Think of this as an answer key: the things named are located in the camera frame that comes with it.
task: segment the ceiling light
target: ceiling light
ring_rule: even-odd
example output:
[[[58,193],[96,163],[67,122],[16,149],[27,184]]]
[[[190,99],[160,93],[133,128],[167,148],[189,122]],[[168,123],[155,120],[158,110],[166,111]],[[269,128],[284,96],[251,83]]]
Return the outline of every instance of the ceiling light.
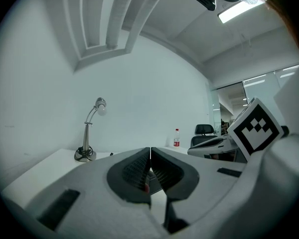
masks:
[[[250,78],[248,80],[244,80],[244,82],[250,81],[250,80],[253,80],[253,79],[256,79],[256,78],[259,78],[259,77],[263,77],[263,76],[266,76],[266,74],[263,74],[263,75],[260,75],[260,76],[254,77],[254,78]]]
[[[263,83],[263,82],[265,82],[265,80],[258,81],[258,82],[254,82],[254,83],[250,83],[250,84],[245,85],[244,87],[248,87],[248,86],[256,85],[256,84]]]
[[[285,70],[290,70],[290,69],[294,69],[294,68],[298,68],[298,67],[299,67],[299,65],[297,65],[297,66],[292,66],[292,67],[288,67],[288,68],[283,69],[283,71],[285,71]]]
[[[239,14],[242,14],[243,12],[246,12],[246,11],[248,11],[256,6],[259,6],[263,3],[264,3],[263,0],[258,0],[257,3],[255,3],[255,4],[249,4],[245,1],[242,1],[228,9],[226,9],[225,11],[219,13],[218,17],[220,18],[221,22],[226,23],[227,21],[238,16]]]
[[[280,78],[287,77],[287,76],[290,76],[290,75],[293,75],[293,74],[295,74],[295,72],[293,72],[293,73],[289,73],[289,74],[281,75]]]

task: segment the white desk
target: white desk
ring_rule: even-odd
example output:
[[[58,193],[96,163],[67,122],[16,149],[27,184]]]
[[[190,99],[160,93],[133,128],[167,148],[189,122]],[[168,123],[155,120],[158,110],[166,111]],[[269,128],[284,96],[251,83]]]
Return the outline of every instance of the white desk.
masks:
[[[185,148],[165,147],[183,154]],[[41,190],[57,181],[72,169],[85,163],[74,159],[74,150],[60,149],[26,171],[3,191],[3,196],[11,199],[22,208]],[[109,157],[110,153],[97,153],[96,159]],[[151,195],[151,211],[158,222],[163,223],[165,215],[166,195],[163,190]]]

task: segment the lamp head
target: lamp head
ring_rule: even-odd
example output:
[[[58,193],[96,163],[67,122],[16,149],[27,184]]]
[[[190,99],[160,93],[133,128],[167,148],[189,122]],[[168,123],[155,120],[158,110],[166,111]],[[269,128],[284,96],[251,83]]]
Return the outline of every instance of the lamp head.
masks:
[[[103,98],[97,98],[95,107],[100,116],[104,116],[106,114],[106,101]]]

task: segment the lamp base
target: lamp base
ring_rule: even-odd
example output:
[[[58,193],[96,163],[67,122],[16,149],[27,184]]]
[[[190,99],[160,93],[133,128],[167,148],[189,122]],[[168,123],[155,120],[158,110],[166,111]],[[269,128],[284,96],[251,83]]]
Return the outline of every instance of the lamp base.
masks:
[[[80,154],[80,151],[75,152],[75,159],[79,162],[90,162],[96,159],[96,152],[93,151],[92,155],[89,156],[88,158],[84,157],[82,158],[82,155]]]

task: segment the black chair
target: black chair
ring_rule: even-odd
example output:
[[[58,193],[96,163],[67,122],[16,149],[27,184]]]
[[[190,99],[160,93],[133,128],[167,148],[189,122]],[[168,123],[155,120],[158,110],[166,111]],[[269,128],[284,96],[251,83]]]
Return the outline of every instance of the black chair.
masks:
[[[212,125],[208,125],[208,124],[197,125],[195,129],[195,134],[201,134],[201,136],[194,136],[191,139],[190,147],[217,137],[216,135],[205,135],[207,133],[214,133],[214,128],[212,127]]]

